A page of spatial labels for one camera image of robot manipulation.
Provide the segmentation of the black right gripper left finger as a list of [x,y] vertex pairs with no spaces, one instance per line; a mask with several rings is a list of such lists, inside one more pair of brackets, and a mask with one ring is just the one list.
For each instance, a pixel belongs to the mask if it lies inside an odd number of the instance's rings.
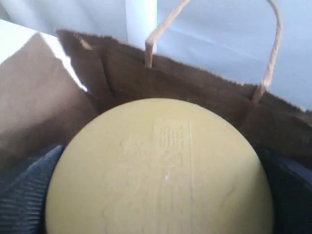
[[44,234],[44,210],[63,145],[51,145],[0,175],[0,232]]

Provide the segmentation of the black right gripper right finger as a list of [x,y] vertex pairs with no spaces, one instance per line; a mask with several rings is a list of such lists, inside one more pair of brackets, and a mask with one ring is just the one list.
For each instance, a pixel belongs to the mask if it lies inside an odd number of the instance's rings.
[[275,151],[256,147],[273,196],[275,234],[312,232],[312,171]]

